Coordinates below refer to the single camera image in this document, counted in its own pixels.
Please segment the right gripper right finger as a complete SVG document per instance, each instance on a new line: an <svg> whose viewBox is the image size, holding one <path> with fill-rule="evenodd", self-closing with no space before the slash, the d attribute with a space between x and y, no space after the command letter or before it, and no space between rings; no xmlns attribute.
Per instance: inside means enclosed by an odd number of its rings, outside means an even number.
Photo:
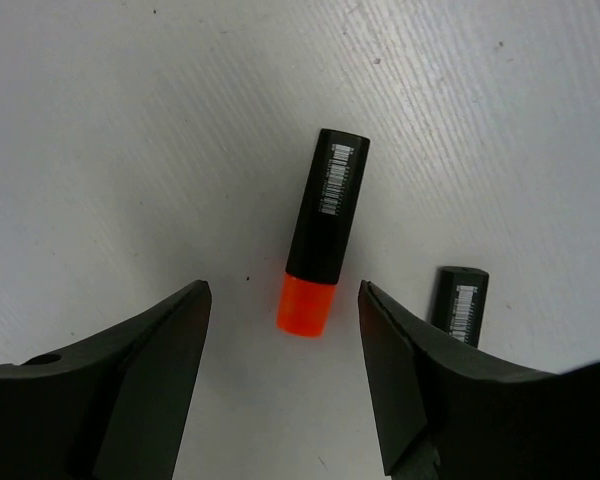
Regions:
<svg viewBox="0 0 600 480"><path fill-rule="evenodd" d="M468 346L371 282L360 333L392 479L600 479L600 362L554 374Z"/></svg>

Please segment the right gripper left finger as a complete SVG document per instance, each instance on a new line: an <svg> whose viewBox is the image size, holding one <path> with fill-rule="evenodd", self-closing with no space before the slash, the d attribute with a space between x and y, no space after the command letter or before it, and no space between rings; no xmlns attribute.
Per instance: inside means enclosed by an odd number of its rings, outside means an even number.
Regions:
<svg viewBox="0 0 600 480"><path fill-rule="evenodd" d="M0 479L169 479L211 310L195 281L147 311L0 365Z"/></svg>

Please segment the orange cap black highlighter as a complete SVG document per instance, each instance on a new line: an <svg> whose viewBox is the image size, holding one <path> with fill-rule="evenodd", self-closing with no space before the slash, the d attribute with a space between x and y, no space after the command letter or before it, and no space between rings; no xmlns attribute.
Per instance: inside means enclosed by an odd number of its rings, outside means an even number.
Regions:
<svg viewBox="0 0 600 480"><path fill-rule="evenodd" d="M371 141L319 132L285 267L277 327L323 334L344 262Z"/></svg>

